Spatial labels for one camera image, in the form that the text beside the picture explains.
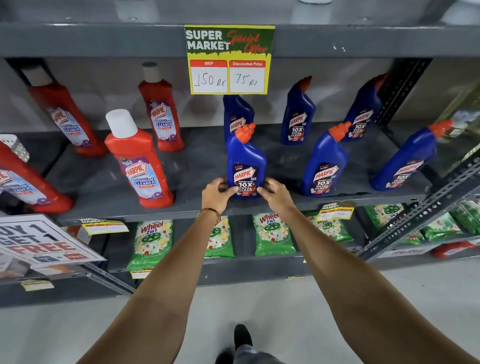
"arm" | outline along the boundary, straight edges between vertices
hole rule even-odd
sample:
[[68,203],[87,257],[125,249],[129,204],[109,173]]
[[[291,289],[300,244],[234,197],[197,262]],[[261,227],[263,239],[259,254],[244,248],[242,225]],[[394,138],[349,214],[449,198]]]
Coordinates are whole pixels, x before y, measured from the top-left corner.
[[[202,208],[225,210],[238,187],[219,192],[222,181],[217,178],[203,190]],[[77,364],[173,363],[216,219],[213,211],[199,214]]]
[[366,364],[480,362],[428,322],[396,288],[311,224],[285,185],[258,192],[285,221],[348,345]]

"wheel detergent packet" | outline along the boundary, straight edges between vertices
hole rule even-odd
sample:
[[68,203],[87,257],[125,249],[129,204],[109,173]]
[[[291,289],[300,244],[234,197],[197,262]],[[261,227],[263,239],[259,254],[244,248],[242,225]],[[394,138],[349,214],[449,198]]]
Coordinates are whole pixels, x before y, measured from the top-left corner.
[[423,229],[420,229],[421,233],[428,240],[434,242],[436,240],[445,238],[452,235],[461,235],[462,230],[455,224],[455,221],[449,213],[440,216],[435,221],[431,222]]
[[133,243],[129,272],[152,269],[172,248],[173,221],[140,221]]
[[212,229],[210,239],[208,239],[205,258],[221,256],[224,258],[233,258],[233,245],[228,224],[228,216],[222,216],[218,224]]
[[462,201],[450,214],[472,234],[480,234],[480,200]]
[[[405,210],[405,208],[402,204],[365,206],[365,211],[377,230],[380,230],[403,210]],[[416,231],[409,237],[401,239],[401,242],[419,245],[422,240],[423,235],[419,231]]]
[[351,242],[353,238],[348,233],[343,222],[337,218],[325,221],[317,221],[319,210],[302,211],[302,214],[318,229],[335,240],[337,243]]
[[256,256],[295,254],[288,226],[278,217],[278,214],[267,212],[252,215],[257,235]]

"white bottle cap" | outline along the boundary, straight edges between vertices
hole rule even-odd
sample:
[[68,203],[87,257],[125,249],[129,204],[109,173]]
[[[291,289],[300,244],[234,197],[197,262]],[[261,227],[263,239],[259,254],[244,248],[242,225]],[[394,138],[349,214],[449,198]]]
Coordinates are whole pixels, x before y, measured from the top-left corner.
[[22,69],[22,72],[32,86],[45,86],[53,82],[42,66]]
[[137,125],[128,110],[116,109],[109,111],[105,118],[114,137],[125,139],[137,134]]
[[162,75],[160,74],[160,68],[156,62],[144,62],[142,63],[144,69],[144,80],[150,84],[155,84],[162,81]]

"floor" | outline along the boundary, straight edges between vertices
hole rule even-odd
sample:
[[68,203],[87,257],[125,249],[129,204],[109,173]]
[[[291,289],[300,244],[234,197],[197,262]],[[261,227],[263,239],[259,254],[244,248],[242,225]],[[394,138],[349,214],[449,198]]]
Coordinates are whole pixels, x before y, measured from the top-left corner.
[[[434,325],[480,358],[480,260],[396,269],[385,276]],[[0,363],[74,364],[123,297],[0,310]],[[360,363],[311,278],[198,288],[176,363],[211,364],[236,323],[286,363]]]

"shoe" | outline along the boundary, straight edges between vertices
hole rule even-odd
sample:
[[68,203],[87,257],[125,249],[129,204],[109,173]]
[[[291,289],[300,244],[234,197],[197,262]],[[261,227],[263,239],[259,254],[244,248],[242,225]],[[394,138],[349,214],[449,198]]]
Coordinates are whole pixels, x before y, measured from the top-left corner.
[[216,357],[215,364],[233,364],[233,355],[230,350],[223,350]]
[[235,343],[235,351],[243,344],[253,346],[252,337],[245,325],[238,324],[235,326],[235,330],[233,330],[233,342]]

